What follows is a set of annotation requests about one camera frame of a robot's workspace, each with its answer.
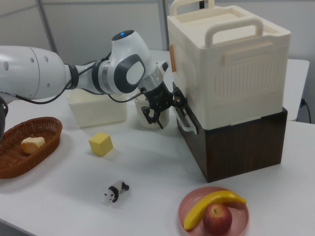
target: yellow banana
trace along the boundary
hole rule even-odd
[[[206,207],[211,203],[242,202],[246,200],[230,190],[219,190],[200,199],[184,219],[184,229],[191,230],[202,219]]]

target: red apple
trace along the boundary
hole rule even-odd
[[[225,234],[232,224],[232,214],[225,205],[220,203],[209,204],[203,215],[205,229],[213,235]]]

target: yellow cube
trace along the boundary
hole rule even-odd
[[[96,133],[89,139],[92,152],[99,156],[105,156],[111,149],[113,149],[110,135],[101,132]]]

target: small white bin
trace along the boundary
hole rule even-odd
[[[204,129],[279,113],[290,31],[240,7],[214,6],[167,17],[175,85]]]
[[[112,97],[126,100],[125,94],[113,94]],[[126,103],[117,103],[108,95],[93,95],[78,88],[68,95],[68,105],[81,128],[121,122],[127,118]]]

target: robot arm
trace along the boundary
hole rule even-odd
[[[167,68],[166,62],[153,61],[145,42],[133,30],[115,35],[112,53],[84,66],[64,64],[56,53],[39,48],[0,46],[0,92],[9,103],[17,98],[56,96],[63,89],[79,88],[95,94],[130,93],[139,89],[150,104],[142,108],[147,121],[157,122],[163,128],[158,120],[160,113],[170,106],[181,108],[182,101],[186,102],[175,101],[173,96],[179,95],[179,89],[169,92],[163,82]]]

